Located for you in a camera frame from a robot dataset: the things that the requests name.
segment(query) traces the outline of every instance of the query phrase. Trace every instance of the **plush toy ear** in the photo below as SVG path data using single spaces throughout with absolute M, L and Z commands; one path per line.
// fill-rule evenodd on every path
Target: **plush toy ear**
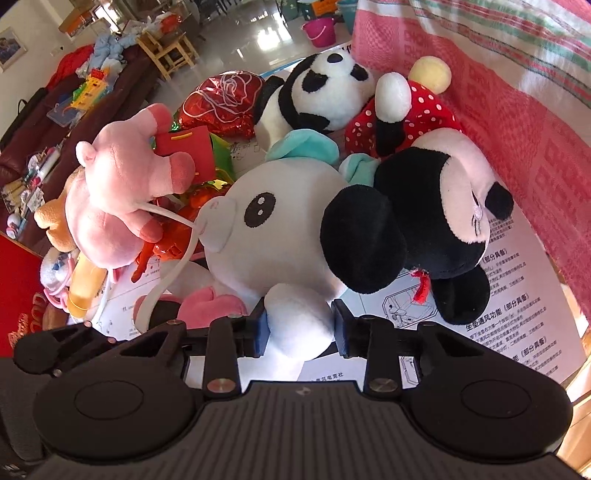
M 406 259 L 406 241 L 389 200 L 365 185 L 347 187 L 329 203 L 320 244 L 332 273 L 357 293 L 390 285 Z
M 350 185 L 374 186 L 379 161 L 365 153 L 353 153 L 343 160 L 339 173 Z
M 330 138 L 315 130 L 293 130 L 271 147 L 265 160 L 291 157 L 315 158 L 335 165 L 339 161 L 339 147 Z
M 78 162 L 80 162 L 80 165 L 86 167 L 92 163 L 95 157 L 96 150 L 92 144 L 89 144 L 88 142 L 78 142 L 76 144 L 76 158 L 78 159 Z
M 466 325 L 476 320 L 491 297 L 491 285 L 480 265 L 454 278 L 431 279 L 431 292 L 443 320 Z

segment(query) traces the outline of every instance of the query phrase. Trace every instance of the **plush snout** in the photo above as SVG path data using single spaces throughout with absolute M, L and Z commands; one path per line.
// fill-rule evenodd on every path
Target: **plush snout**
M 215 197 L 203 205 L 197 215 L 196 228 L 205 250 L 222 251 L 232 233 L 235 216 L 234 199 Z

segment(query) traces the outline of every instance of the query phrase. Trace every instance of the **panda plush toy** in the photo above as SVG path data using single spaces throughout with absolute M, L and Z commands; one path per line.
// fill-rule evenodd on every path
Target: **panda plush toy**
M 374 93 L 371 73 L 344 50 L 311 55 L 287 80 L 273 75 L 259 91 L 253 107 L 256 140 L 268 151 L 291 130 L 340 130 Z

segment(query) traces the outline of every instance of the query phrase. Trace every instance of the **clutter of toys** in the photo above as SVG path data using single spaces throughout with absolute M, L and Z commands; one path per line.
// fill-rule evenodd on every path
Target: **clutter of toys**
M 474 321 L 490 296 L 479 266 L 489 218 L 508 218 L 513 199 L 438 97 L 451 81 L 435 57 L 376 82 L 326 51 L 287 79 L 227 72 L 174 117 L 155 104 L 107 125 L 77 145 L 81 167 L 35 213 L 54 246 L 47 298 L 85 318 L 105 281 L 124 268 L 137 281 L 153 255 L 161 281 L 136 302 L 140 332 L 161 299 L 197 328 L 264 297 L 267 351 L 241 366 L 245 379 L 296 379 L 333 339 L 330 301 L 376 292 L 403 268 L 420 278 L 415 301 L 431 292 L 445 321 Z M 266 161 L 236 179 L 225 139 L 254 135 Z M 191 262 L 203 257 L 207 269 Z

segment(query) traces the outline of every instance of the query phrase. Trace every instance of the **sofa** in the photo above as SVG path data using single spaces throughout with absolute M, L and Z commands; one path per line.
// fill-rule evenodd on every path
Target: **sofa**
M 79 141 L 92 142 L 106 124 L 133 116 L 156 84 L 158 69 L 138 45 L 126 48 L 123 56 L 127 65 L 113 91 L 101 99 L 72 130 L 62 128 L 50 120 L 47 112 L 65 95 L 76 90 L 82 84 L 81 79 L 76 75 L 67 76 L 52 90 L 35 95 L 36 105 L 27 105 L 28 108 L 21 112 L 9 128 L 11 137 L 2 139 L 5 146 L 0 153 L 0 186 L 24 177 L 28 160 L 33 154 L 53 147 L 67 137 L 59 162 L 42 186 L 46 202 L 57 198 L 68 176 L 79 165 L 76 144 Z M 0 205 L 2 230 L 6 228 L 7 220 L 8 211 Z M 45 232 L 37 226 L 31 214 L 18 241 L 41 255 L 50 246 Z

